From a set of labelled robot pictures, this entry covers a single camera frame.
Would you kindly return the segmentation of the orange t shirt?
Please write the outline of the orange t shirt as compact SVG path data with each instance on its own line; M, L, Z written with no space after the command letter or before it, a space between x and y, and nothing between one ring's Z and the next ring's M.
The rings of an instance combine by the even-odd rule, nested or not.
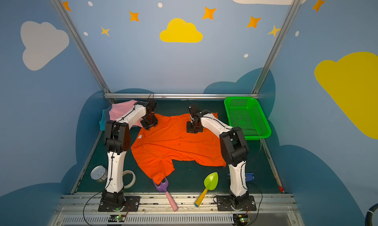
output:
M174 170L173 161L195 161L202 166L225 167L218 136L210 130L196 134L187 132L189 114L163 116L156 114L158 125L141 129L131 150L140 169L155 184Z

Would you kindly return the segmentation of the green plastic basket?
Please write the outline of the green plastic basket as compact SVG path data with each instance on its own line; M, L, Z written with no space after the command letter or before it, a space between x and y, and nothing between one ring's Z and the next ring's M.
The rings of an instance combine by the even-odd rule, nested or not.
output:
M258 102L250 97L228 97L224 100L229 125L240 127L248 141L271 136L271 127Z

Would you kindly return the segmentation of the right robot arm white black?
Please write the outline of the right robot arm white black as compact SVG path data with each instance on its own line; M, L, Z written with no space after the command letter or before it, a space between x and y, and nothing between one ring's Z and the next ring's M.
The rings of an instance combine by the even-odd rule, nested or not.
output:
M203 132L206 128L219 138L221 155L229 166L230 201L237 208L249 199L245 171L249 148L244 133L239 127L226 125L210 111L201 111L197 104L190 105L188 110L191 119L187 122L188 133Z

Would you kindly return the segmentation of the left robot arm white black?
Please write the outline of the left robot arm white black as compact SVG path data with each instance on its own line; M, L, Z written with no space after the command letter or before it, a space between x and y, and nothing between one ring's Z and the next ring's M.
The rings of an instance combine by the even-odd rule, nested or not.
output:
M102 201L119 207L124 204L123 167L125 155L130 148L130 129L140 122L145 130L156 127L158 120L154 109L156 101L148 98L146 101L137 101L130 111L105 125L105 147L108 155L108 178L102 192Z

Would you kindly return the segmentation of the teal folded t shirt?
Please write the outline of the teal folded t shirt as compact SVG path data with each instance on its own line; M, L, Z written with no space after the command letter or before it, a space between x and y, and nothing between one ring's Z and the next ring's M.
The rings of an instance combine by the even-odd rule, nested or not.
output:
M99 121L100 131L105 131L105 122L106 122L106 110L103 109L101 113L101 120Z

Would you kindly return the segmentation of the green toy shovel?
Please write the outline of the green toy shovel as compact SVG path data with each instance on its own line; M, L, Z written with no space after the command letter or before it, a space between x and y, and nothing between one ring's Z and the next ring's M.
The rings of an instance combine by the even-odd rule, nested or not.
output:
M205 198L207 192L214 190L218 185L218 181L219 181L219 176L218 176L217 172L213 172L213 173L209 174L204 179L205 189L201 193L201 195L197 198L197 200L195 202L195 207L200 207L200 205L201 205L203 199Z

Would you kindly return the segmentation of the purple toy garden fork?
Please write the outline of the purple toy garden fork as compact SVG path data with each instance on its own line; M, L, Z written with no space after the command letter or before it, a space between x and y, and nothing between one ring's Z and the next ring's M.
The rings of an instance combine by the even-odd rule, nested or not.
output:
M176 204L175 200L173 199L173 197L171 196L171 194L168 192L168 186L169 186L169 181L168 179L165 177L159 184L156 184L154 181L153 181L153 184L155 186L155 188L159 191L159 192L163 192L165 193L169 203L170 203L170 206L172 208L172 210L174 212L177 212L177 210L179 209L178 205Z

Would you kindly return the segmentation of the silver tin can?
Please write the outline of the silver tin can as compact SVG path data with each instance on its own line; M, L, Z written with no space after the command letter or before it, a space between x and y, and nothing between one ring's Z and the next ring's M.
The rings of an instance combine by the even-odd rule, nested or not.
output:
M103 183L107 181L108 171L104 166L97 166L90 172L90 177L99 183Z

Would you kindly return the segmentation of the blue stapler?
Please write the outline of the blue stapler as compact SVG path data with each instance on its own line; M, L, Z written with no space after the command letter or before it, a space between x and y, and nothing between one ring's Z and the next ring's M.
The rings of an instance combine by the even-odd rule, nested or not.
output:
M228 177L229 183L231 183L230 173L227 174L227 177ZM255 180L254 173L245 173L245 180L246 180L246 183Z

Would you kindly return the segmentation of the left circuit board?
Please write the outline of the left circuit board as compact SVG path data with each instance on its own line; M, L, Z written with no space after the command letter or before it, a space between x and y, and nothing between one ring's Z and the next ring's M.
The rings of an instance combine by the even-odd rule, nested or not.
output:
M110 215L108 218L108 223L124 223L126 218L126 215Z

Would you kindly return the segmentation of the circuit board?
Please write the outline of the circuit board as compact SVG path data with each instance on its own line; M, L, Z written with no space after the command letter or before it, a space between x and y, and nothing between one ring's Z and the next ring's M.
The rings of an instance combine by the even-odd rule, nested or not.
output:
M233 214L233 226L246 226L250 219L246 215Z
M124 223L126 218L126 215L110 215L108 218L108 223Z

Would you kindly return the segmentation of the right circuit board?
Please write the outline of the right circuit board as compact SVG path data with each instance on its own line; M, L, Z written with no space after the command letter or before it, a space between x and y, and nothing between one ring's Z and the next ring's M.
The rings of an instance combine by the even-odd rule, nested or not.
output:
M233 226L246 226L250 219L246 215L233 214Z

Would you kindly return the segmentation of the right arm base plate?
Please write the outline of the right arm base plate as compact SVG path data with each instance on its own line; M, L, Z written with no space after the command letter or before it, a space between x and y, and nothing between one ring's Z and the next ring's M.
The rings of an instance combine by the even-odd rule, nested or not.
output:
M232 207L229 195L215 195L213 201L218 211L257 211L257 205L253 196L249 196L249 199L238 208Z

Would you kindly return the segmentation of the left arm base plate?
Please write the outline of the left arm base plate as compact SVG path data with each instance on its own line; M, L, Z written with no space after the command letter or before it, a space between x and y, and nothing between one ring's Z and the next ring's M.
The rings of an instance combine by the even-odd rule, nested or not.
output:
M136 212L140 203L139 196L123 196L115 199L103 197L100 200L98 212Z

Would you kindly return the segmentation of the aluminium frame post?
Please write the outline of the aluminium frame post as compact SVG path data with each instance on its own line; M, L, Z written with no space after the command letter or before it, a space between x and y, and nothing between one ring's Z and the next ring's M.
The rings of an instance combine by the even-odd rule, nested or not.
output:
M271 51L268 55L268 58L257 78L257 81L254 85L254 88L252 90L251 95L253 97L258 97L258 94L260 92L260 89L274 63L274 60L276 56L278 55L278 52L280 50L280 47L282 46L284 39L295 19L295 16L297 15L297 12L301 6L302 0L293 0L291 5L289 6L289 9L285 15L285 18L281 24L281 30L278 32L278 35L276 36L276 39L274 40L273 46L271 48Z
M71 37L73 38L76 46L78 47L80 53L82 54L85 62L87 63L89 69L91 70L92 74L96 78L98 84L102 88L105 94L111 93L108 85L105 82L98 66L96 65L94 59L92 58L88 48L86 47L84 40L81 37L77 27L75 26L72 18L69 15L69 11L66 10L62 0L50 0L52 5L54 6L55 10L57 11L59 17L61 18L62 22L64 23L65 27L67 28L68 32L70 33Z

